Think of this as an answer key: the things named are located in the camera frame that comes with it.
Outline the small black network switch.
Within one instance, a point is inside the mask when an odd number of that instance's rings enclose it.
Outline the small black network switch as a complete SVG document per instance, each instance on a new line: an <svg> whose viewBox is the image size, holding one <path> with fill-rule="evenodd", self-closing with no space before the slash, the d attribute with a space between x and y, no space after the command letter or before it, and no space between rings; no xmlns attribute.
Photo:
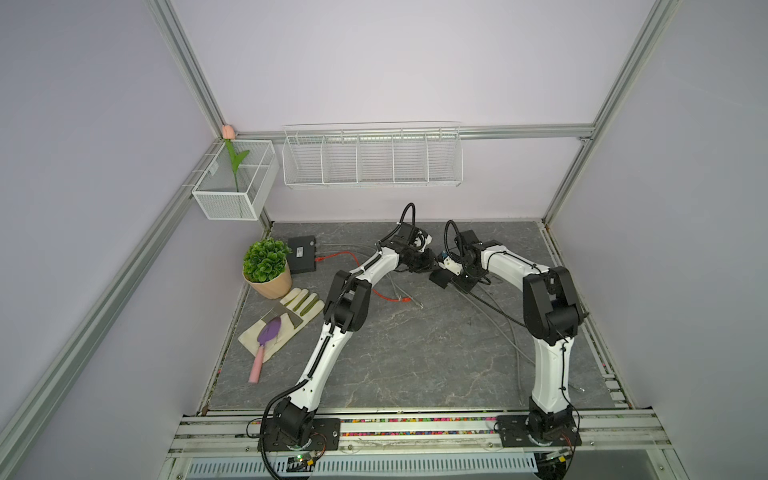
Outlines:
<svg viewBox="0 0 768 480"><path fill-rule="evenodd" d="M429 280L440 288L446 289L454 277L455 275L449 270L437 269L430 273Z"/></svg>

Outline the large black network switch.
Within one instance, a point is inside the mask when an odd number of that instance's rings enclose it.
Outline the large black network switch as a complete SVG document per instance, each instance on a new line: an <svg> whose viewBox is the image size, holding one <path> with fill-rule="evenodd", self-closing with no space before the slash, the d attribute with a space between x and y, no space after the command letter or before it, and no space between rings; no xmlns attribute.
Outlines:
<svg viewBox="0 0 768 480"><path fill-rule="evenodd" d="M292 274L314 272L316 270L315 236L292 237L287 240L291 253L287 255L288 266Z"/></svg>

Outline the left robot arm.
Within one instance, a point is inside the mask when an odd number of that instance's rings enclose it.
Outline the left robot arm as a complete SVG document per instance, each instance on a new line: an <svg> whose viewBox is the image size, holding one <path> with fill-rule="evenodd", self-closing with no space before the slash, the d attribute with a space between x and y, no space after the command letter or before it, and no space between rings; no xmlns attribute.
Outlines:
<svg viewBox="0 0 768 480"><path fill-rule="evenodd" d="M317 344L296 385L270 400L261 426L274 427L297 446L305 446L324 387L343 348L364 325L376 284L402 267L430 270L431 237L416 225L416 206L406 204L395 228L376 244L376 253L351 271L338 271L322 311Z"/></svg>

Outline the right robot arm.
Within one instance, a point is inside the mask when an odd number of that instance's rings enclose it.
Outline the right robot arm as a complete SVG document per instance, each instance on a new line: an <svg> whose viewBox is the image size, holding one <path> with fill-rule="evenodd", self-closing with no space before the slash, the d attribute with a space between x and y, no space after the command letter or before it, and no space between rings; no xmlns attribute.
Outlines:
<svg viewBox="0 0 768 480"><path fill-rule="evenodd" d="M455 232L456 250L445 240L439 265L455 280L468 283L467 291L493 274L522 293L522 324L535 347L535 381L523 423L527 437L540 446L559 440L579 446L580 415L570 399L568 379L572 347L585 314L570 271L528 260L496 241L482 242L474 231L461 231L452 220L444 231Z"/></svg>

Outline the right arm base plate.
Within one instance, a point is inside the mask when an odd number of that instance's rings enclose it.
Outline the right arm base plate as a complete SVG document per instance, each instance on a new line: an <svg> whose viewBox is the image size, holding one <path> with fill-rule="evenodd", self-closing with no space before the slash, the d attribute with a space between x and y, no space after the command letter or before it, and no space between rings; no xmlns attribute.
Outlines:
<svg viewBox="0 0 768 480"><path fill-rule="evenodd" d="M530 412L500 415L494 424L503 447L579 447L582 438L573 415Z"/></svg>

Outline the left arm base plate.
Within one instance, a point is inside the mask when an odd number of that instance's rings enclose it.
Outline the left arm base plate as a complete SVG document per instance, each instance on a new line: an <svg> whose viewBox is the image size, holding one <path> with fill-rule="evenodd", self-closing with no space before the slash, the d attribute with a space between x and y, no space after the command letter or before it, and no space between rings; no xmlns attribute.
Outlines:
<svg viewBox="0 0 768 480"><path fill-rule="evenodd" d="M336 451L341 439L341 419L316 417L301 426L296 434L281 428L277 420L268 419L259 435L266 452Z"/></svg>

